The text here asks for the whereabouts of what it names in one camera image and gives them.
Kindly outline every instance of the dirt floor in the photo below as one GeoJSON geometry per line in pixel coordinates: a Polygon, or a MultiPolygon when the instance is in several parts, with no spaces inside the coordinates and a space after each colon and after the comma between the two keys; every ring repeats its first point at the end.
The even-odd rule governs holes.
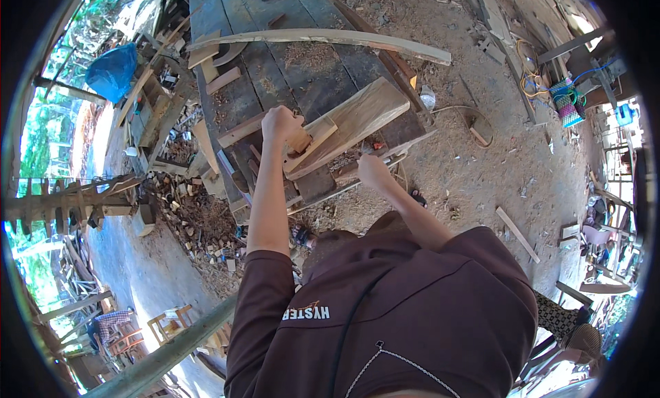
{"type": "MultiPolygon", "coordinates": [[[[484,149],[475,143],[456,111],[434,114],[438,133],[409,150],[397,169],[401,185],[420,190],[428,201],[428,210],[455,233],[480,225],[493,229],[541,293],[556,300],[556,280],[576,287],[586,265],[580,264],[577,252],[560,251],[557,246],[560,229],[585,218],[588,173],[598,173],[602,166],[590,124],[575,126],[573,131],[579,138],[574,139],[553,112],[547,112],[547,119],[540,121],[546,125],[533,126],[511,71],[476,46],[478,35],[469,32],[477,27],[475,15],[465,0],[342,1],[380,33],[449,51],[451,66],[406,58],[418,72],[418,85],[427,84],[434,90],[436,109],[450,105],[478,107],[494,130],[492,145],[484,149]],[[496,213],[499,206],[536,247],[539,264],[530,260],[514,234],[504,228],[496,213]]],[[[104,171],[125,173],[126,157],[114,151],[119,148],[117,139],[109,147],[104,171]]],[[[151,319],[164,309],[186,303],[205,313],[235,292],[242,276],[240,262],[237,271],[230,274],[226,264],[211,264],[205,250],[210,244],[219,246],[220,241],[230,241],[235,248],[242,246],[235,238],[227,202],[195,186],[195,196],[185,197],[184,206],[172,212],[169,201],[161,199],[168,188],[163,175],[158,176],[158,183],[149,180],[145,185],[148,192],[153,192],[161,213],[152,234],[137,238],[130,221],[119,218],[108,218],[103,231],[90,232],[90,246],[96,252],[95,271],[118,293],[121,307],[136,303],[141,319],[151,319]],[[192,235],[187,233],[189,227],[195,229],[192,235]],[[186,248],[187,241],[197,246],[198,255],[194,247],[186,248]]],[[[346,229],[360,235],[391,209],[377,193],[358,186],[291,216],[290,225],[302,223],[317,234],[346,229]]],[[[297,265],[302,264],[306,254],[305,249],[294,250],[297,265]]],[[[201,371],[185,368],[183,372],[197,370],[201,371]]],[[[196,378],[191,379],[186,385],[200,396],[196,393],[196,378]]]]}

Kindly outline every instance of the blue plastic bag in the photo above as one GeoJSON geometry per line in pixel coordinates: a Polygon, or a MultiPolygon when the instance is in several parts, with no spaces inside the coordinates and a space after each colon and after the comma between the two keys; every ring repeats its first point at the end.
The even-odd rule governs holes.
{"type": "Polygon", "coordinates": [[[118,103],[131,89],[131,79],[137,67],[135,43],[128,43],[104,53],[85,73],[85,82],[95,92],[118,103]]]}

